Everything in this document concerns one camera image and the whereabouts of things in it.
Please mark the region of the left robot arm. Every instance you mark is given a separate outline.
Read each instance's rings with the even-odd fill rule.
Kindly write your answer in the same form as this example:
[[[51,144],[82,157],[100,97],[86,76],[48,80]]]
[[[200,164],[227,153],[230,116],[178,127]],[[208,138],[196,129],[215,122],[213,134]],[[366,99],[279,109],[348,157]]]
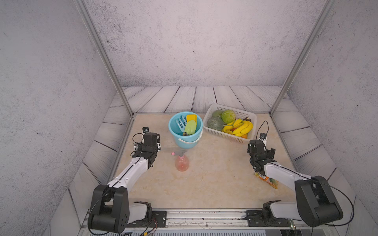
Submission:
[[[145,228],[152,223],[155,228],[158,225],[150,203],[129,202],[129,192],[137,180],[153,167],[161,150],[159,134],[147,132],[141,135],[142,140],[134,144],[131,162],[125,170],[108,184],[100,184],[93,191],[88,228],[95,236],[121,234],[128,225],[133,224]]]

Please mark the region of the pink spray bottle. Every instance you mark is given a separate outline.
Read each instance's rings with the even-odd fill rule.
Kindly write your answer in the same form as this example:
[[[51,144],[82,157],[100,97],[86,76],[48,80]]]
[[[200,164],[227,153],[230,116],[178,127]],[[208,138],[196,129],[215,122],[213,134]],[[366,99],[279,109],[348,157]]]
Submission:
[[[190,161],[185,155],[185,151],[172,152],[171,155],[176,156],[175,167],[180,172],[185,172],[190,166]]]

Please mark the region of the light blue rake pale handle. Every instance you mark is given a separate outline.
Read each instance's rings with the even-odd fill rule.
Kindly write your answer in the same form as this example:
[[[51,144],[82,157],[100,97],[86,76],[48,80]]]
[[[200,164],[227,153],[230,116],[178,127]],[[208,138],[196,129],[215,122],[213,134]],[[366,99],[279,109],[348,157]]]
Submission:
[[[186,125],[187,125],[187,121],[186,119],[183,117],[183,116],[179,116],[176,120],[175,120],[178,128],[181,130],[181,132],[185,132],[185,128],[186,128]]]

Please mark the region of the yellow shovel blue-tipped handle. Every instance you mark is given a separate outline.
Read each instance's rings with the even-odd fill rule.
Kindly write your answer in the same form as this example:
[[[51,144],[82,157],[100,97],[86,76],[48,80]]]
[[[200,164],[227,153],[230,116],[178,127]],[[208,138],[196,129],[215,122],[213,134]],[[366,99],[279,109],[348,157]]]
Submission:
[[[190,121],[194,121],[197,123],[197,115],[196,114],[189,114],[186,116],[186,121],[189,123]]]

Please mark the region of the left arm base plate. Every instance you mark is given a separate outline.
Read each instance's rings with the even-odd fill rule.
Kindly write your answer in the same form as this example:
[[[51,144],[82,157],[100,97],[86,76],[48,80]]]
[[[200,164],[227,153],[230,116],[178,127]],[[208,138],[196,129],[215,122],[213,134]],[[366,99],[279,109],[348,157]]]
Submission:
[[[166,220],[167,211],[153,210],[144,219],[130,223],[126,228],[165,228]]]

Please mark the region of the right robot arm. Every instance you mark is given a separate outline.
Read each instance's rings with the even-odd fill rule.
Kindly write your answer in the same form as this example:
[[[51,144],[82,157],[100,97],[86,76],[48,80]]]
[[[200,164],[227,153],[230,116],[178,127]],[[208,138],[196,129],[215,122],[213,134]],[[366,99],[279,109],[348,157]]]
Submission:
[[[274,160],[275,150],[267,149],[262,140],[251,140],[247,152],[259,176],[282,183],[296,196],[294,203],[281,200],[266,202],[260,215],[266,225],[280,225],[281,219],[292,219],[315,228],[343,219],[344,213],[333,193],[334,188],[324,177],[311,177],[282,166]]]

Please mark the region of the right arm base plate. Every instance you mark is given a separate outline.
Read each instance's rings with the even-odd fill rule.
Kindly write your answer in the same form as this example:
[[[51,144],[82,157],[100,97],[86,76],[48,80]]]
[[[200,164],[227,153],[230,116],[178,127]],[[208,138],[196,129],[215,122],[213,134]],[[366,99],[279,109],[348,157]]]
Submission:
[[[291,224],[285,218],[274,218],[272,214],[265,210],[247,210],[246,220],[249,227],[289,227]]]

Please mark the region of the green trowel wooden handle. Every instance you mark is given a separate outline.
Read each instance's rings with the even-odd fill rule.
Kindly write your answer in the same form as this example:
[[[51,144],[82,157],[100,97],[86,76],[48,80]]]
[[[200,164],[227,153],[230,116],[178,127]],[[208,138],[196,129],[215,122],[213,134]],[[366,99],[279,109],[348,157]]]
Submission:
[[[190,121],[189,123],[187,123],[183,136],[190,136],[190,135],[195,134],[196,127],[197,127],[197,123],[195,123],[194,121]]]

